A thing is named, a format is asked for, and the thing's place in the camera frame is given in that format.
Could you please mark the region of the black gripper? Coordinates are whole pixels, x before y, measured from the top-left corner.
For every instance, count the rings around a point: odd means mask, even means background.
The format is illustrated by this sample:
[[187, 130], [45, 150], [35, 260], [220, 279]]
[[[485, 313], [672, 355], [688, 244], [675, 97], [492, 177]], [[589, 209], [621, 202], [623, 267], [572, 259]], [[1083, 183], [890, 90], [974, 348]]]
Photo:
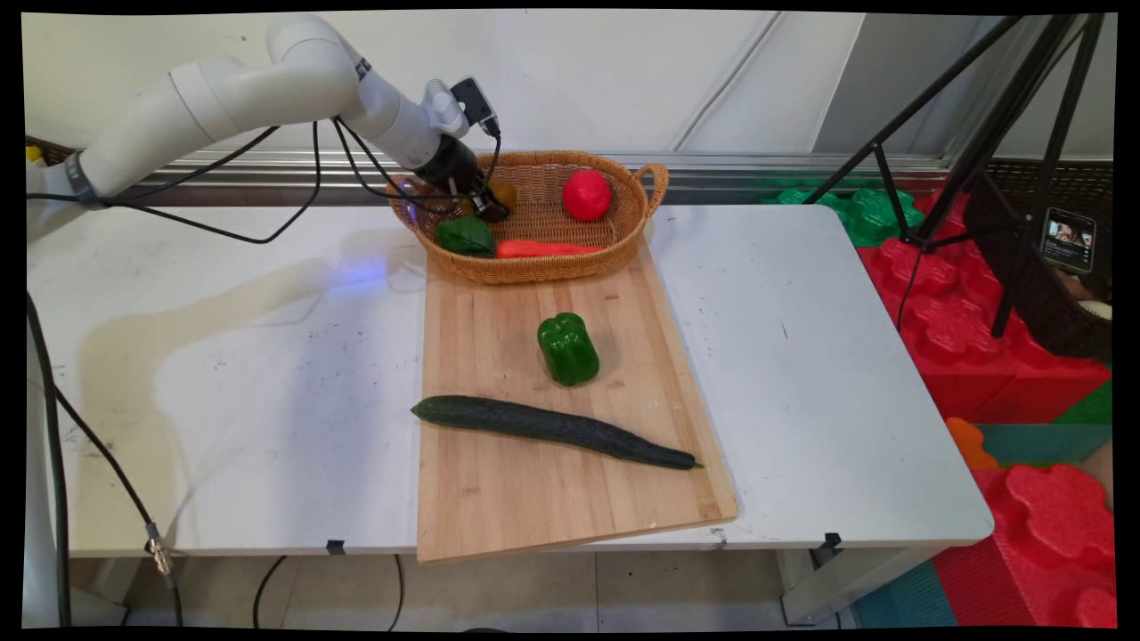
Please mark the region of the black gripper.
[[462, 200], [474, 204], [474, 216], [484, 224], [508, 219], [505, 206], [505, 182], [484, 178], [477, 163], [477, 154], [461, 139], [443, 133], [435, 154], [415, 170], [415, 177], [425, 185], [424, 193], [415, 196], [427, 206], [457, 206]]

